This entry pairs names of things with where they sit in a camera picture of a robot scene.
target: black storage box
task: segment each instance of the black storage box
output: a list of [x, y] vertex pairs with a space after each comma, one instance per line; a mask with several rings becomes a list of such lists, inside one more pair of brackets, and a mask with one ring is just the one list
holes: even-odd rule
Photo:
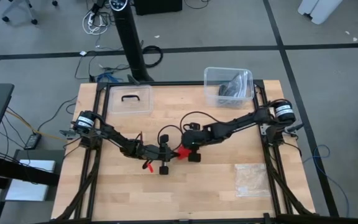
[[143, 16], [147, 14], [177, 12], [182, 9], [182, 0], [134, 0], [136, 14]]

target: wooden tabletop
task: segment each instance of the wooden tabletop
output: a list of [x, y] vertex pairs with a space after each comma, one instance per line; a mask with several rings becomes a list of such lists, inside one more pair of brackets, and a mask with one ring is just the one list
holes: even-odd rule
[[[283, 98], [279, 81], [266, 80], [264, 83], [268, 100]], [[168, 124], [179, 126], [181, 117], [188, 112], [203, 111], [218, 120], [230, 121], [254, 110], [251, 101], [243, 110], [207, 107], [203, 86], [154, 86], [153, 91], [154, 110], [150, 115], [112, 116], [108, 113], [107, 123], [127, 138], [135, 138], [142, 131], [145, 144], [157, 145], [158, 131]], [[81, 85], [73, 120], [80, 111], [92, 110], [95, 93], [96, 84]], [[184, 123], [189, 122], [202, 125], [214, 121], [202, 114], [192, 114], [184, 120]], [[178, 130], [168, 128], [163, 133], [169, 134], [170, 147], [179, 144]], [[288, 136], [285, 141], [296, 145], [296, 141]], [[77, 143], [70, 145], [66, 153], [75, 147]], [[287, 145], [280, 146], [280, 152], [289, 188], [313, 212], [299, 152]], [[221, 144], [202, 147], [200, 153], [200, 163], [174, 159], [168, 163], [169, 175], [158, 175], [159, 162], [152, 164], [156, 172], [151, 174], [148, 169], [142, 169], [144, 161], [126, 158], [115, 145], [104, 141], [92, 220], [259, 218], [266, 212], [274, 216], [271, 197], [236, 197], [234, 165], [264, 164], [258, 127], [233, 134]], [[76, 194], [84, 156], [85, 149], [79, 148], [65, 159], [52, 218], [59, 216]], [[278, 191], [284, 210], [282, 194]], [[83, 215], [88, 196], [89, 189], [84, 199]]]

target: plastic bag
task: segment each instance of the plastic bag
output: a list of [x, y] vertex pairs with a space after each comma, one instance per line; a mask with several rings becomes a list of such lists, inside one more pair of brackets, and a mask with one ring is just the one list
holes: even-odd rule
[[[219, 86], [219, 96], [230, 96], [243, 99], [247, 94], [247, 75], [245, 72], [238, 73], [231, 81]], [[241, 100], [218, 100], [220, 105], [240, 107], [243, 104]]]
[[236, 164], [236, 197], [269, 197], [265, 164]]

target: black floor stripe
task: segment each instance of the black floor stripe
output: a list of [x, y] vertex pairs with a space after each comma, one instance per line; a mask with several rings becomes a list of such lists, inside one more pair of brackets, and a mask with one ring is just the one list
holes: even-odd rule
[[[258, 51], [258, 50], [321, 50], [321, 49], [356, 49], [358, 44], [314, 44], [314, 45], [256, 45], [256, 46], [220, 46], [220, 47], [181, 47], [162, 49], [165, 54], [172, 53], [193, 53], [193, 52], [225, 52], [225, 51]], [[158, 54], [158, 52], [147, 52], [146, 54]], [[90, 52], [87, 56], [114, 56], [125, 55], [123, 50], [106, 50]], [[0, 60], [14, 59], [38, 59], [38, 58], [69, 58], [80, 57], [79, 52], [46, 53], [46, 54], [13, 54], [0, 55]]]
[[311, 44], [311, 45], [285, 45], [285, 50], [320, 50], [320, 49], [353, 49], [356, 44]]
[[[287, 76], [290, 81], [292, 92], [295, 96], [295, 102], [296, 102], [296, 105], [298, 106], [299, 114], [300, 114], [302, 122], [304, 124], [304, 129], [306, 131], [306, 137], [309, 142], [309, 147], [310, 147], [311, 153], [313, 155], [314, 149], [317, 147], [317, 143], [316, 143], [316, 139], [314, 138], [314, 133], [311, 128], [308, 115], [306, 113], [306, 108], [305, 108], [305, 105], [303, 104], [303, 100], [302, 100], [298, 85], [296, 84], [295, 76], [293, 74], [293, 70], [291, 68], [291, 64], [288, 59], [288, 55], [285, 51], [285, 48], [283, 45], [283, 40], [280, 36], [280, 32], [278, 31], [277, 23], [274, 19], [273, 11], [272, 11], [272, 8], [270, 7], [269, 0], [264, 0], [264, 5], [265, 5], [266, 11], [267, 11], [267, 15], [268, 15], [270, 24], [273, 29], [273, 33], [274, 33], [274, 36], [275, 36], [275, 39], [276, 39], [276, 42], [277, 42], [277, 45], [278, 45], [278, 48], [280, 51], [280, 55], [281, 55], [283, 63], [284, 63], [285, 71], [287, 72]], [[321, 170], [323, 172], [325, 172], [323, 163], [319, 157], [316, 158], [316, 163], [321, 168]], [[317, 167], [316, 167], [316, 172], [318, 174], [321, 188], [323, 190], [323, 194], [324, 194], [325, 201], [327, 203], [329, 214], [331, 216], [338, 217], [339, 216], [338, 210], [336, 208], [335, 200], [333, 197], [333, 193], [331, 192], [331, 188], [329, 186], [328, 179], [324, 174], [320, 173], [320, 171], [318, 170]]]
[[[171, 53], [189, 53], [189, 52], [225, 52], [225, 51], [246, 51], [246, 50], [278, 50], [277, 46], [222, 46], [222, 47], [183, 47], [162, 49], [165, 54]], [[155, 51], [147, 52], [146, 54], [159, 54]], [[90, 51], [86, 56], [112, 56], [125, 55], [123, 50], [107, 50], [107, 51]], [[17, 54], [17, 55], [0, 55], [0, 60], [12, 59], [36, 59], [36, 58], [63, 58], [63, 57], [81, 57], [79, 52], [67, 53], [47, 53], [47, 54]]]

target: plastic bin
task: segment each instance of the plastic bin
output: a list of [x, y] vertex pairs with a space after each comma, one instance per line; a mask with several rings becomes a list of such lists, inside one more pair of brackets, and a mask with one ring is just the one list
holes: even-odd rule
[[254, 97], [252, 73], [240, 68], [208, 67], [204, 70], [204, 94], [210, 106], [242, 108]]
[[116, 115], [150, 114], [153, 101], [150, 85], [116, 86], [110, 89], [109, 111]]

